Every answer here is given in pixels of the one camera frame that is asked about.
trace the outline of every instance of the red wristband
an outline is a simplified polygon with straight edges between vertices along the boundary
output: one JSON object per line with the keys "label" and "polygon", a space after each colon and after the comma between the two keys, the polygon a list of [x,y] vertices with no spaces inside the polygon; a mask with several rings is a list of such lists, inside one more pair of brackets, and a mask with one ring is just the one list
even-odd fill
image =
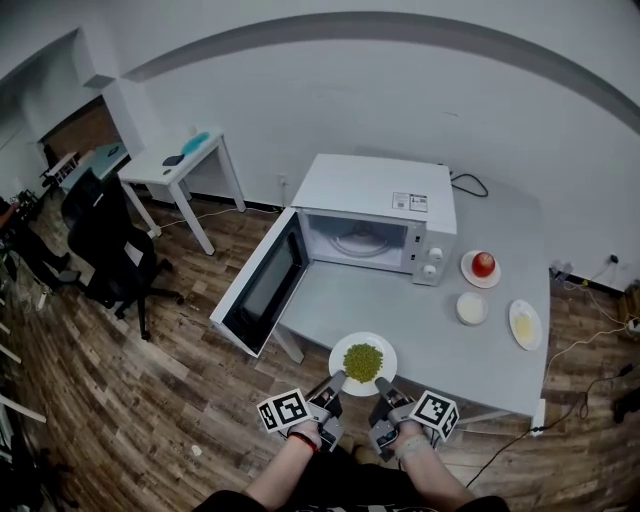
{"label": "red wristband", "polygon": [[289,434],[289,437],[297,437],[298,439],[300,439],[300,441],[302,441],[304,444],[306,444],[314,452],[319,452],[320,451],[320,450],[318,450],[318,447],[316,446],[316,443],[314,443],[311,439],[309,439],[304,434],[301,434],[300,432],[291,432],[291,434]]}

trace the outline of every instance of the human hand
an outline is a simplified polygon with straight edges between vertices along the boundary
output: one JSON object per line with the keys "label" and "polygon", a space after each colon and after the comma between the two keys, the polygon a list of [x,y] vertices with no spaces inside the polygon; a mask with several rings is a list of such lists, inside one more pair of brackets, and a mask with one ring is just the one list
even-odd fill
{"label": "human hand", "polygon": [[424,435],[422,425],[414,420],[403,421],[398,426],[398,430],[400,432],[397,439],[390,445],[394,452],[412,437]]}
{"label": "human hand", "polygon": [[318,449],[320,449],[322,447],[322,439],[320,438],[320,432],[318,431],[319,426],[320,424],[316,421],[303,421],[302,423],[298,423],[291,427],[287,432],[287,435],[292,432],[298,432],[312,441]]}

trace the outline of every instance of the plate with yellow food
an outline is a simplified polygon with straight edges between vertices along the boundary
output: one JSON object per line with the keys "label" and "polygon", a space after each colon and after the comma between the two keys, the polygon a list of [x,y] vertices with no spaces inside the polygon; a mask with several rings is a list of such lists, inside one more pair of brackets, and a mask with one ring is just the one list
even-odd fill
{"label": "plate with yellow food", "polygon": [[509,325],[513,337],[525,350],[535,350],[542,342],[542,323],[533,306],[524,300],[514,300],[509,308]]}
{"label": "plate with yellow food", "polygon": [[389,382],[396,376],[398,358],[391,344],[372,332],[356,332],[342,338],[329,356],[329,373],[344,370],[347,380],[342,391],[354,396],[371,396],[378,392],[375,381]]}

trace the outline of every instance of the microwave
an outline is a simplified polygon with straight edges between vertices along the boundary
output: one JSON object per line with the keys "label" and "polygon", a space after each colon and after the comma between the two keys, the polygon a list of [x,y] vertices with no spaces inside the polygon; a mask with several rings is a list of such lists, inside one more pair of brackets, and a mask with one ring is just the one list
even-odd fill
{"label": "microwave", "polygon": [[448,167],[317,155],[211,323],[257,357],[314,260],[400,272],[415,284],[436,286],[456,234]]}

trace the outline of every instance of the microwave label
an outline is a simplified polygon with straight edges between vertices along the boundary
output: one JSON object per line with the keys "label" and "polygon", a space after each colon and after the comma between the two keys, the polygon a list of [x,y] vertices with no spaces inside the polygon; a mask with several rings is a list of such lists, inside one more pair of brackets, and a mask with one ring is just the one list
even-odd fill
{"label": "microwave label", "polygon": [[396,210],[427,211],[427,196],[409,194],[407,192],[393,193],[393,208]]}

